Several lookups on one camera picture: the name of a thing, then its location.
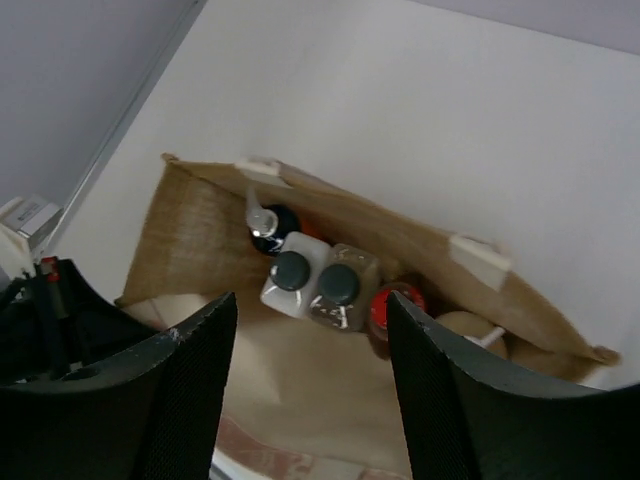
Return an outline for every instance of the white bottle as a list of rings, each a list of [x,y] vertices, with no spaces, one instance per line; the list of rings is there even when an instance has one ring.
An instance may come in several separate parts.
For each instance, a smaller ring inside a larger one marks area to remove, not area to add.
[[[303,318],[316,293],[318,277],[331,247],[300,232],[291,232],[274,258],[260,300],[290,317]]]

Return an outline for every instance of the white table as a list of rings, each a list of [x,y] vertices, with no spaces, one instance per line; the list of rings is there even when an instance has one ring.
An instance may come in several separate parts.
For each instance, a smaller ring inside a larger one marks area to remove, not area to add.
[[[640,59],[400,0],[208,2],[57,244],[121,292],[163,164],[274,156],[507,245],[637,381]]]

